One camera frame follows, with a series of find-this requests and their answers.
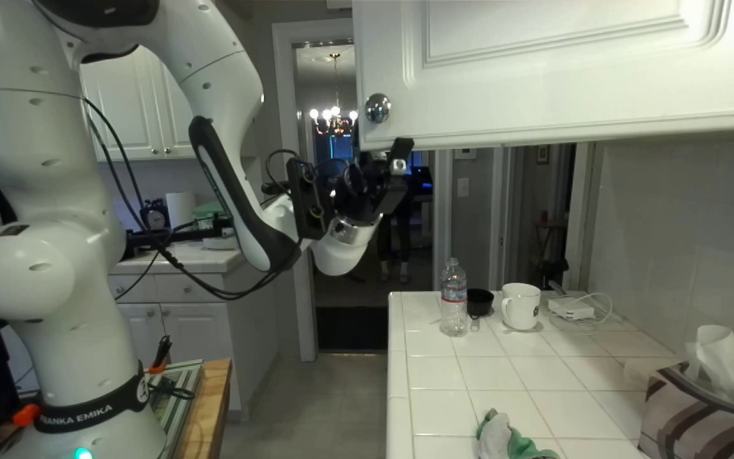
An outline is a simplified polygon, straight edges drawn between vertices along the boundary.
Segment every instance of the cup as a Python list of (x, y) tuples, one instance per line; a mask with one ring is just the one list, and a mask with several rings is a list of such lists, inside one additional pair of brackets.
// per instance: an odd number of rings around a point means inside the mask
[(540, 298), (542, 298), (540, 288), (531, 284), (505, 284), (500, 298), (502, 324), (518, 333), (536, 330)]

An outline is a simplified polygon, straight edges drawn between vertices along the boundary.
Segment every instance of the cloth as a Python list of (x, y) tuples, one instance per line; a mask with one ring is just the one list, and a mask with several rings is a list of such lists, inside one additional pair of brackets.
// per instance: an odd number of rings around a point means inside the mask
[(475, 437), (476, 459), (558, 459), (551, 449), (539, 449), (539, 444), (511, 426), (511, 417), (494, 409), (476, 426)]

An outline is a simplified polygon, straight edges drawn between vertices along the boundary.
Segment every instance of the kitchen counter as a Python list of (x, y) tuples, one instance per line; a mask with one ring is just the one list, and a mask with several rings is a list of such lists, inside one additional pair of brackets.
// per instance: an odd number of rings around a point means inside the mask
[[(172, 245), (169, 251), (197, 275), (230, 273), (233, 269), (242, 266), (239, 251), (203, 251), (198, 242), (179, 242)], [(150, 261), (154, 254), (122, 261), (113, 269), (113, 275), (141, 275)], [(177, 270), (174, 266), (169, 266), (169, 261), (159, 256), (150, 273), (182, 273), (182, 270)]]
[(567, 459), (643, 459), (644, 379), (675, 363), (611, 314), (602, 324), (540, 317), (511, 333), (498, 314), (463, 338), (438, 333), (438, 293), (391, 293), (388, 459), (475, 459), (481, 417)]

